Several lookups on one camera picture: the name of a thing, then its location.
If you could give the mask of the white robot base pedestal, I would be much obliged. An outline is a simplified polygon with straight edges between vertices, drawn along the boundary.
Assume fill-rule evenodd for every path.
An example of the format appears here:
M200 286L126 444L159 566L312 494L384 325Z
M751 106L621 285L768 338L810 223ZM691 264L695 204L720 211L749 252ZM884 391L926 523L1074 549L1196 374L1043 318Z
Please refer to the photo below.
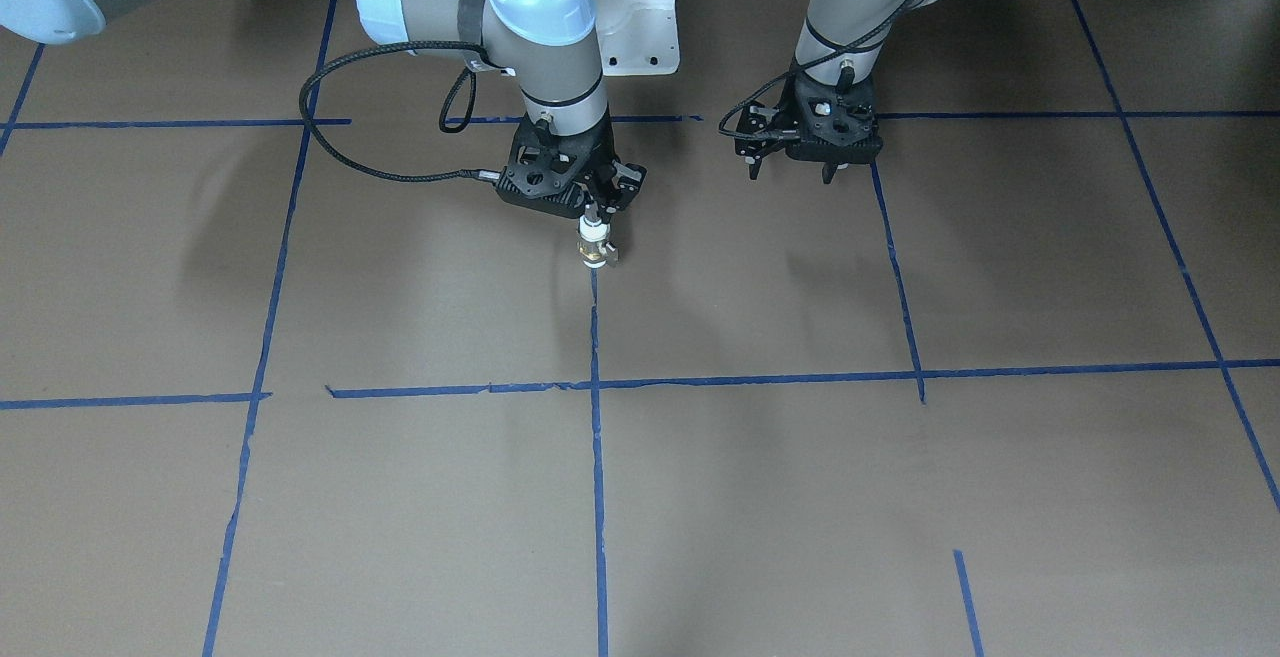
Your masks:
M605 76L669 76L678 70L676 0L595 0L595 5Z

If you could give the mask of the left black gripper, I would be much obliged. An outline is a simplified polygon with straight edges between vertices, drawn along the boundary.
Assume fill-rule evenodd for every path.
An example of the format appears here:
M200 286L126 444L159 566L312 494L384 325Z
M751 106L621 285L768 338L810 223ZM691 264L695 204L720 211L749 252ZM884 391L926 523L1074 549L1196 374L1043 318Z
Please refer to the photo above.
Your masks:
M735 134L735 152L748 161L749 179L756 181L763 160L797 140L797 123L785 110L750 102L739 114ZM822 183L832 184L837 173L847 168L847 161L824 161Z

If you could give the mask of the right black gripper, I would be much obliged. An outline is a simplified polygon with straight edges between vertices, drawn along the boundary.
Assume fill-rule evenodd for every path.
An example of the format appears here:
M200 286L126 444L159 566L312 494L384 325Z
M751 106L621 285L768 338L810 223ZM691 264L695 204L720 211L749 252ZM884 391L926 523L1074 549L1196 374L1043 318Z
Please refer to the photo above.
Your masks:
M635 161L621 161L614 149L614 128L609 117L602 118L585 132L591 132L595 149L590 155L588 170L579 181L588 195L584 227L603 228L603 224L612 224L613 218L626 210L639 195L646 178L646 169Z

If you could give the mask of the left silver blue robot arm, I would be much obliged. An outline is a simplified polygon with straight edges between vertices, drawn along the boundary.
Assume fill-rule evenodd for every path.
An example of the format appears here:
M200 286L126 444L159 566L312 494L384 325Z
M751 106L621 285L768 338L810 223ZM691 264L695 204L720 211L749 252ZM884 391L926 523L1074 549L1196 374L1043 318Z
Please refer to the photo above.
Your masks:
M754 92L730 111L735 127L718 126L733 140L751 179L772 154L818 161L831 183L847 165L876 161L878 132L876 61L900 15L940 0L810 0L788 69L769 79L780 87L774 105Z

